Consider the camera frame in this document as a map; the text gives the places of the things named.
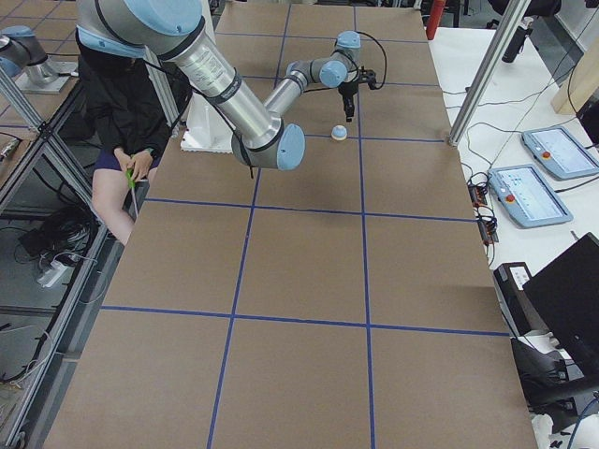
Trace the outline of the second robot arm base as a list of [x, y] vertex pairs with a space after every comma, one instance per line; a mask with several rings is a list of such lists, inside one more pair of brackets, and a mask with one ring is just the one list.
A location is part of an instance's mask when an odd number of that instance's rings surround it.
[[30, 94], [59, 94], [79, 75], [76, 62], [52, 60], [33, 30], [24, 25], [1, 30], [1, 68]]

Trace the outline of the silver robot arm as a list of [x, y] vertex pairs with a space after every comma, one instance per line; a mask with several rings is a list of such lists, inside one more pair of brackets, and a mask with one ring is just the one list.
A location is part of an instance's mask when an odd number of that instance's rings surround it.
[[232, 127], [232, 151], [248, 167], [293, 170], [305, 136], [284, 115], [311, 83], [337, 88], [358, 73], [360, 36], [340, 33], [331, 56], [291, 64], [260, 101], [206, 32], [199, 1], [79, 1], [77, 29], [92, 50], [140, 58], [152, 51], [175, 64]]

